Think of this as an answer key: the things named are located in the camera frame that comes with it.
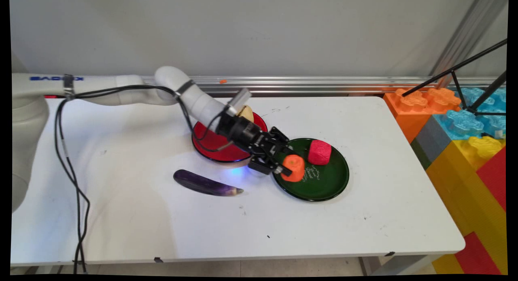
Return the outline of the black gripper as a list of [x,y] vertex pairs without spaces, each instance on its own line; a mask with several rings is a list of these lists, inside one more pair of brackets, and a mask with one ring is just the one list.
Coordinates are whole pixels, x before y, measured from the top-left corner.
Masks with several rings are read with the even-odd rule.
[[244,116],[231,117],[224,114],[218,121],[215,133],[225,138],[225,143],[232,143],[216,152],[217,160],[244,160],[250,158],[248,168],[261,174],[283,174],[291,176],[293,171],[279,161],[268,158],[272,153],[293,154],[293,148],[283,132],[273,126],[270,135],[262,128],[264,120],[252,111],[252,120]]

